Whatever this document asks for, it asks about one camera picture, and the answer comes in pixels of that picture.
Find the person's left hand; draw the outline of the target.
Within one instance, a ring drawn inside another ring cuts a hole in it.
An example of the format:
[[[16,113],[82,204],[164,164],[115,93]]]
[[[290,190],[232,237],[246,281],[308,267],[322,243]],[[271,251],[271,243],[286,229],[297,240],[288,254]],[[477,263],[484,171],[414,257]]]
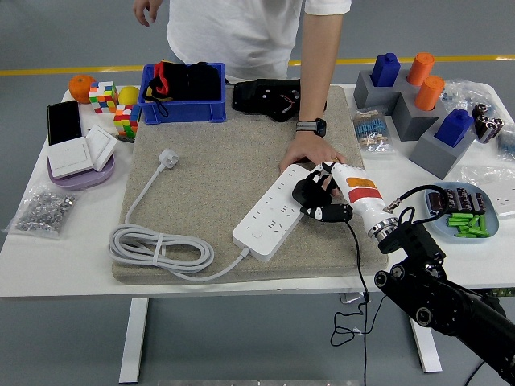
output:
[[[304,158],[315,165],[324,162],[347,162],[346,157],[322,137],[313,132],[299,131],[279,163],[279,170],[283,172],[289,165],[300,162]]]

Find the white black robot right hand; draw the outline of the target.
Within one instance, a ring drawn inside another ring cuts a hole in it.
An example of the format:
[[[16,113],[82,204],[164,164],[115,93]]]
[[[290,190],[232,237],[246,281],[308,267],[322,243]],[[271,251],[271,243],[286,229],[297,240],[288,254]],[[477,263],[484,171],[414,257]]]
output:
[[[359,215],[367,234],[377,240],[398,226],[376,185],[359,167],[324,162],[297,182],[292,196],[303,214],[321,222],[344,222]]]

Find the person's right hand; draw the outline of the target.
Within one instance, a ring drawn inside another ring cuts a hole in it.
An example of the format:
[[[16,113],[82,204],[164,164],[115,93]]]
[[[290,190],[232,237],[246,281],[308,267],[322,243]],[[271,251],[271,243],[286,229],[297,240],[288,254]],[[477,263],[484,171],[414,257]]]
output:
[[[163,0],[134,0],[132,11],[136,20],[144,27],[150,27],[157,19]]]

